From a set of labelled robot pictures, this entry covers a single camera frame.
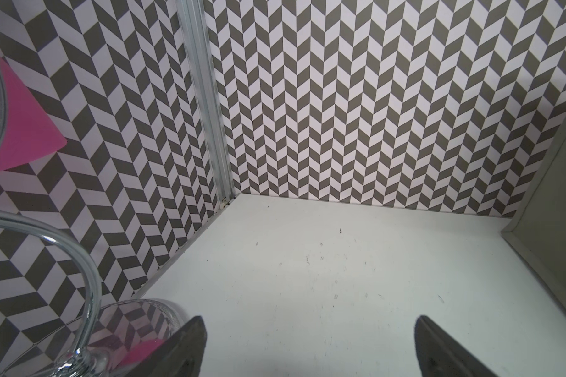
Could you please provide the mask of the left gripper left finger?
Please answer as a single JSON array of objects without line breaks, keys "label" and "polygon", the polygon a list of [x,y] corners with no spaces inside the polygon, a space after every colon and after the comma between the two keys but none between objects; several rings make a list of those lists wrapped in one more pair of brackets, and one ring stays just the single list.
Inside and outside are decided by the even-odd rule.
[{"label": "left gripper left finger", "polygon": [[110,372],[111,376],[198,376],[208,340],[204,320],[191,318],[172,336],[141,342]]}]

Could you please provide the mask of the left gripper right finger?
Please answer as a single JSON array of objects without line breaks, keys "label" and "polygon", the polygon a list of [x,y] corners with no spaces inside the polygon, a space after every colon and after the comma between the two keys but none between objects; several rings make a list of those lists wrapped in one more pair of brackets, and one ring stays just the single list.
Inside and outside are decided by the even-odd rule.
[{"label": "left gripper right finger", "polygon": [[418,317],[413,335],[419,368],[424,377],[497,376],[425,315]]}]

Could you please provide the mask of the green canvas bag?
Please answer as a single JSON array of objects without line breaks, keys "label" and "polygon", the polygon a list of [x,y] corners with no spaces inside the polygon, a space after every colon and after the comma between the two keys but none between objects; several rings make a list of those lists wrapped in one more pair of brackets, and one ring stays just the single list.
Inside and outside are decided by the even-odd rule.
[{"label": "green canvas bag", "polygon": [[502,238],[566,314],[566,118]]}]

